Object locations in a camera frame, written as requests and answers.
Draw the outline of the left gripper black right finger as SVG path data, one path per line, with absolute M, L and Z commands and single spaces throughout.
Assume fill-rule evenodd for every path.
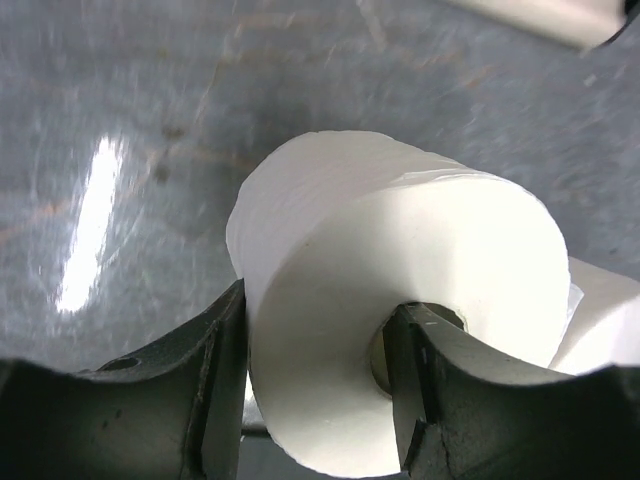
M 411 478 L 638 477 L 637 368 L 541 368 L 421 303 L 396 309 L 384 347 L 400 466 Z

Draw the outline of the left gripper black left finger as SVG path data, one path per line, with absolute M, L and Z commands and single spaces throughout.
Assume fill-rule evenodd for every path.
M 232 479 L 246 378 L 245 294 L 95 371 L 1 362 L 5 479 Z

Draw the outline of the plain white roll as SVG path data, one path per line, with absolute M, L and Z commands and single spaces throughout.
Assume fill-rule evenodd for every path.
M 400 469 L 392 405 L 370 366 L 398 305 L 444 306 L 472 336 L 540 367 L 569 322 L 567 247 L 540 200 L 376 132 L 278 147 L 241 185 L 226 243 L 268 432 L 335 477 Z
M 581 260 L 569 260 L 583 292 L 550 368 L 581 375 L 608 365 L 639 364 L 639 282 Z

